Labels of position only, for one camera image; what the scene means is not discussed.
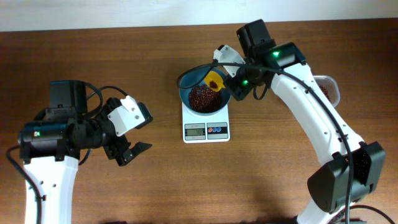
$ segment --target container of beans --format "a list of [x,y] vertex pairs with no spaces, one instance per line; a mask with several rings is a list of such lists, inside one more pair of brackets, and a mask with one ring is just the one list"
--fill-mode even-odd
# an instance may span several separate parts
[[336,107],[340,102],[340,92],[338,90],[337,82],[327,75],[314,75],[313,78],[333,107]]
[[[192,86],[197,83],[208,68],[202,68],[186,74],[180,83],[180,86]],[[212,71],[220,75],[225,80],[226,75],[214,68]],[[217,114],[224,108],[231,99],[231,94],[224,88],[219,92],[211,90],[205,81],[201,81],[196,86],[189,89],[180,89],[180,98],[182,103],[188,108],[189,112],[197,116],[211,116]]]

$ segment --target wooden tabletop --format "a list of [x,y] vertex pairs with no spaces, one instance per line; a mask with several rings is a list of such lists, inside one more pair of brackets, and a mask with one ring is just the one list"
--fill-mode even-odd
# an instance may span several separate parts
[[[0,216],[23,223],[24,179],[5,159],[7,148],[49,105],[52,80],[115,85],[144,102],[154,121],[127,133],[154,146],[125,167],[102,149],[79,167],[72,223],[238,223],[293,217],[310,200],[307,179],[319,168],[315,151],[292,113],[273,93],[231,100],[231,140],[182,141],[175,81],[209,63],[228,44],[241,52],[242,24],[0,33]],[[379,141],[386,162],[377,190],[361,203],[398,220],[398,20],[273,22],[278,44],[292,41],[314,74],[339,86],[337,111],[367,142]],[[106,90],[104,97],[121,97]],[[94,108],[97,99],[90,100]],[[372,211],[352,217],[386,223]]]

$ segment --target yellow spoon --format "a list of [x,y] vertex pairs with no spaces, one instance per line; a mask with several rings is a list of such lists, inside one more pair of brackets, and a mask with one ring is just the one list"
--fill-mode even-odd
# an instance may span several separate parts
[[224,81],[220,75],[214,71],[210,71],[205,77],[206,85],[216,92],[220,91],[222,88],[225,88],[223,82]]

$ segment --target white background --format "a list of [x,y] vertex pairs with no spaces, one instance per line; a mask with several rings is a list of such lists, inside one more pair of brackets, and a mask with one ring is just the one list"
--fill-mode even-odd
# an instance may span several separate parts
[[0,31],[398,17],[398,0],[0,0]]

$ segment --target white scale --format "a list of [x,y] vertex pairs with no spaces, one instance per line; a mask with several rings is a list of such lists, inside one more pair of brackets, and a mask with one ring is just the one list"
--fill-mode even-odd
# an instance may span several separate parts
[[217,114],[200,116],[182,103],[182,136],[185,143],[229,141],[228,105]]

